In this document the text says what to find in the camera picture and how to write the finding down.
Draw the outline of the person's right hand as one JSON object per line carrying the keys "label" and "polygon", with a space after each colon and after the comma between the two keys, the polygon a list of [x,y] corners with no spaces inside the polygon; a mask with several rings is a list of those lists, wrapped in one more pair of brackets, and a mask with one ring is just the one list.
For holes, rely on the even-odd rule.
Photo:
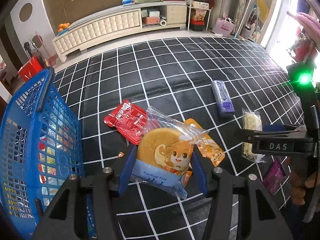
{"label": "person's right hand", "polygon": [[290,166],[291,173],[289,178],[289,183],[291,185],[291,200],[293,204],[300,206],[305,204],[305,189],[314,187],[316,172],[313,173],[309,178],[303,179],[296,172],[291,160],[291,157],[286,159],[286,164]]}

